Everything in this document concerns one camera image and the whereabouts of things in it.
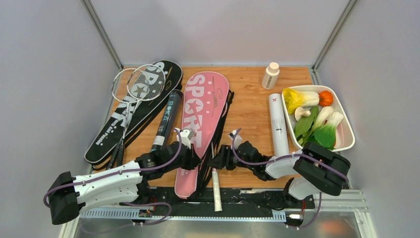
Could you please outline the black shuttlecock tube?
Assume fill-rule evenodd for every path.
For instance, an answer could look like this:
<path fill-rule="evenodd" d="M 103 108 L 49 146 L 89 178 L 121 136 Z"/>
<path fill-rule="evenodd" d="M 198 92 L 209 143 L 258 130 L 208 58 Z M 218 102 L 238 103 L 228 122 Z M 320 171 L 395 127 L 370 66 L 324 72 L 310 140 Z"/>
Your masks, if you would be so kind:
<path fill-rule="evenodd" d="M 163 110 L 163 116 L 153 141 L 151 151 L 160 150 L 166 146 L 172 132 L 182 98 L 183 93 L 177 89 L 173 90 L 169 94 L 168 102 Z"/>

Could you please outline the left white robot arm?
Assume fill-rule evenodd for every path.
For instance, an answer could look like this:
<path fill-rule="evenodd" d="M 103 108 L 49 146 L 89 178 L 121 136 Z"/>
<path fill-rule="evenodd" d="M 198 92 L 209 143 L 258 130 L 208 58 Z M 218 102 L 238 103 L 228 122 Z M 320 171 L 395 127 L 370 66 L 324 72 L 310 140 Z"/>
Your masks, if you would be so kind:
<path fill-rule="evenodd" d="M 93 208 L 113 203 L 146 205 L 152 193 L 146 182 L 178 169 L 194 169 L 200 162 L 192 150 L 195 132 L 175 129 L 177 140 L 134 161 L 96 174 L 72 176 L 61 173 L 43 198 L 52 224 L 61 225 Z"/>

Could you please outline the white shuttlecock tube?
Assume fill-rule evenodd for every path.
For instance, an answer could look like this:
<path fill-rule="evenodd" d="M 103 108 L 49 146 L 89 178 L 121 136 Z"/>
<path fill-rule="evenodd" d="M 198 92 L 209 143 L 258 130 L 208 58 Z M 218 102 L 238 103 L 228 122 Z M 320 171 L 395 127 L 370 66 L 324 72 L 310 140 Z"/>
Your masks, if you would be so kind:
<path fill-rule="evenodd" d="M 286 123 L 280 97 L 280 94 L 274 93 L 268 98 L 272 143 L 276 157 L 289 154 Z"/>

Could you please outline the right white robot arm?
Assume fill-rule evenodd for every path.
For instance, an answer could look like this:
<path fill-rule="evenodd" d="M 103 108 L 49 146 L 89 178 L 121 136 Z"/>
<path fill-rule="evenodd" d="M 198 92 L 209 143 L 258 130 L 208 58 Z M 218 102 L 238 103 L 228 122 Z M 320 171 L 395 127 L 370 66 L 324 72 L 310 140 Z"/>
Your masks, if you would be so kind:
<path fill-rule="evenodd" d="M 243 142 L 238 130 L 229 136 L 231 144 L 222 145 L 208 166 L 229 171 L 247 168 L 263 181 L 298 175 L 288 180 L 282 194 L 288 207 L 296 207 L 315 193 L 339 196 L 349 181 L 350 161 L 314 142 L 306 143 L 297 152 L 276 157 L 263 155 L 249 141 Z"/>

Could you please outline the pink racket cover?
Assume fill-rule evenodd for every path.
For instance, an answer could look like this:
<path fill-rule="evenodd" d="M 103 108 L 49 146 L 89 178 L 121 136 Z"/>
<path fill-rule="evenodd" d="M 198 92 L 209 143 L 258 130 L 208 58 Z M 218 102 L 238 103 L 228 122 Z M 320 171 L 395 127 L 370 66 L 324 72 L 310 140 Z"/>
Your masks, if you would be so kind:
<path fill-rule="evenodd" d="M 194 133 L 192 150 L 199 164 L 191 170 L 177 170 L 174 192 L 181 199 L 189 198 L 198 188 L 199 173 L 204 170 L 205 154 L 226 108 L 228 92 L 228 80 L 218 72 L 198 72 L 186 82 L 182 129 Z"/>

